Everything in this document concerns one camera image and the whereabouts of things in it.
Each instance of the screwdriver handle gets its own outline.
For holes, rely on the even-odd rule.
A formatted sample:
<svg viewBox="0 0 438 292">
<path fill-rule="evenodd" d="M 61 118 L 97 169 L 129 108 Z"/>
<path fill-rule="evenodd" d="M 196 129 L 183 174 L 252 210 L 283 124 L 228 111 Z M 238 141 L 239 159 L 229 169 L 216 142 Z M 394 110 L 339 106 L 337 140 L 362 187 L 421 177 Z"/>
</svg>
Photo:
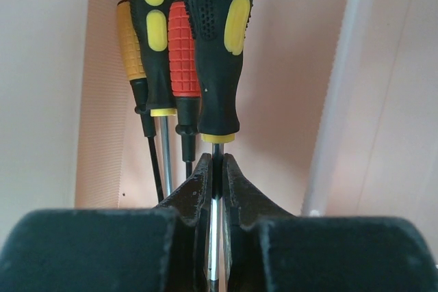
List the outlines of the screwdriver handle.
<svg viewBox="0 0 438 292">
<path fill-rule="evenodd" d="M 155 137 L 155 122 L 150 111 L 146 110 L 148 82 L 140 59 L 140 46 L 131 21 L 128 0 L 117 4 L 117 30 L 120 52 L 129 83 L 136 101 L 136 113 L 140 114 L 145 137 Z"/>
<path fill-rule="evenodd" d="M 195 39 L 202 109 L 198 125 L 206 142 L 234 140 L 235 108 L 243 47 L 253 0 L 184 0 Z"/>
<path fill-rule="evenodd" d="M 146 108 L 152 116 L 175 115 L 170 87 L 167 21 L 174 0 L 129 0 L 141 60 L 148 73 L 150 94 Z"/>
<path fill-rule="evenodd" d="M 172 92 L 177 100 L 176 131 L 181 136 L 183 161 L 191 163 L 196 157 L 201 90 L 194 63 L 194 41 L 182 0 L 170 7 L 169 61 Z"/>
<path fill-rule="evenodd" d="M 169 14 L 169 61 L 175 97 L 201 97 L 194 63 L 194 41 L 182 0 L 175 1 Z"/>
</svg>

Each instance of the white pipe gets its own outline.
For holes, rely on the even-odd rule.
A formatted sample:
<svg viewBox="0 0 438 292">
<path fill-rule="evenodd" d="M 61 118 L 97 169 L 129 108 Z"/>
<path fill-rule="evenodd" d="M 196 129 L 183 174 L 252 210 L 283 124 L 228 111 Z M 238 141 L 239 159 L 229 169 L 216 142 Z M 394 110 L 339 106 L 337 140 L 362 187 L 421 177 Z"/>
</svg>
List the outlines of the white pipe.
<svg viewBox="0 0 438 292">
<path fill-rule="evenodd" d="M 374 0 L 347 0 L 301 215 L 324 215 Z"/>
</svg>

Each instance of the screwdriver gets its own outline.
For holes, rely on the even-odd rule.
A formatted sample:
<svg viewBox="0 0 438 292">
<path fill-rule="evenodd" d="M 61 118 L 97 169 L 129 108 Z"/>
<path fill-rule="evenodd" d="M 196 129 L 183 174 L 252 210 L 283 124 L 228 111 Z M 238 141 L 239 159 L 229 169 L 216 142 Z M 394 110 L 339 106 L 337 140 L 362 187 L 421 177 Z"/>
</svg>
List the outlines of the screwdriver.
<svg viewBox="0 0 438 292">
<path fill-rule="evenodd" d="M 253 0 L 184 0 L 184 3 L 195 40 L 195 64 L 202 93 L 198 129 L 203 140 L 213 144 L 208 278 L 210 291 L 215 291 L 219 272 L 223 144 L 232 142 L 240 129 L 235 97 Z"/>
<path fill-rule="evenodd" d="M 147 137 L 149 142 L 153 176 L 155 179 L 155 187 L 157 189 L 158 203 L 160 203 L 164 199 L 164 195 L 162 180 L 159 175 L 157 150 L 155 148 L 154 137 L 157 133 L 155 131 L 155 121 L 151 117 L 151 112 L 146 110 L 148 83 L 140 61 L 140 47 L 136 32 L 132 26 L 128 0 L 122 0 L 117 4 L 117 28 L 123 63 L 136 101 L 136 113 L 140 115 L 143 134 Z"/>
<path fill-rule="evenodd" d="M 181 136 L 185 175 L 192 174 L 201 106 L 201 90 L 194 67 L 194 41 L 182 0 L 175 1 L 169 14 L 169 60 L 172 92 L 177 100 L 177 133 Z"/>
<path fill-rule="evenodd" d="M 146 108 L 160 117 L 166 196 L 172 193 L 168 116 L 176 115 L 170 86 L 167 22 L 174 0 L 129 0 L 134 29 L 140 44 L 140 57 L 148 73 L 149 97 Z"/>
</svg>

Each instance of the red screwdriver handle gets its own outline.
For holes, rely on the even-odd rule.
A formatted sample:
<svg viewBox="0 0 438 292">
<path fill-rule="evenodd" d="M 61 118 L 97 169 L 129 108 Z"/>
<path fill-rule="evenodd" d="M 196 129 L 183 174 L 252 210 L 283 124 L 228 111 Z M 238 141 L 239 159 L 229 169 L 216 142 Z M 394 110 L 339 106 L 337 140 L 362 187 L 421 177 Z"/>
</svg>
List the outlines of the red screwdriver handle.
<svg viewBox="0 0 438 292">
<path fill-rule="evenodd" d="M 184 2 L 175 1 L 169 13 L 170 80 L 175 97 L 201 97 L 194 64 L 194 41 Z"/>
</svg>

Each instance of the white wall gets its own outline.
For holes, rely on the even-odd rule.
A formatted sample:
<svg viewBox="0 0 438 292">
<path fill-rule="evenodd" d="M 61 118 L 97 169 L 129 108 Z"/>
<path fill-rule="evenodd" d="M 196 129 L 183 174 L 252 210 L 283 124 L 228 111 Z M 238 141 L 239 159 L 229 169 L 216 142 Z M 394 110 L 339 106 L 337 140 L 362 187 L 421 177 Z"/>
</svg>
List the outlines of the white wall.
<svg viewBox="0 0 438 292">
<path fill-rule="evenodd" d="M 374 0 L 333 175 L 322 182 L 328 215 L 408 218 L 435 256 L 437 26 L 437 0 Z"/>
<path fill-rule="evenodd" d="M 0 245 L 25 213 L 72 207 L 88 0 L 0 0 Z"/>
</svg>

